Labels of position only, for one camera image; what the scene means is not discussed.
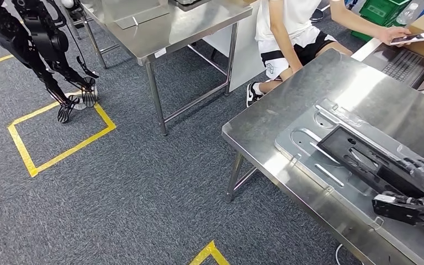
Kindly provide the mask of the person's left hand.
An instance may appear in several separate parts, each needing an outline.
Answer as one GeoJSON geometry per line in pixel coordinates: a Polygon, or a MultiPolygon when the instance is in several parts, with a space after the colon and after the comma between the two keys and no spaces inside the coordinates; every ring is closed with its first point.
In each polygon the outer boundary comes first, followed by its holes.
{"type": "Polygon", "coordinates": [[[404,37],[407,35],[411,35],[411,32],[406,29],[406,28],[402,28],[402,27],[396,27],[396,26],[392,26],[389,28],[386,27],[381,27],[376,35],[375,38],[377,38],[378,40],[380,40],[382,43],[386,44],[386,45],[390,45],[391,41],[395,38],[400,38],[400,37],[404,37]]]}

